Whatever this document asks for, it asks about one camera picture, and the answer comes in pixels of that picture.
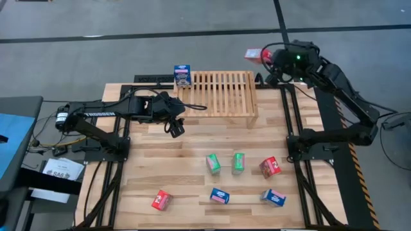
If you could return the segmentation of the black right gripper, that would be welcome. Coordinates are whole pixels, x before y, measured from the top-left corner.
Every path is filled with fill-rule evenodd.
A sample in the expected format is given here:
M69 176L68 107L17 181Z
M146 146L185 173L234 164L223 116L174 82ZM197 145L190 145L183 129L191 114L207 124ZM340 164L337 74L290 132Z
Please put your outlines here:
M317 68L321 66L320 49L312 42L294 40L277 49L268 63L268 84L289 83L294 79L307 84L321 83Z

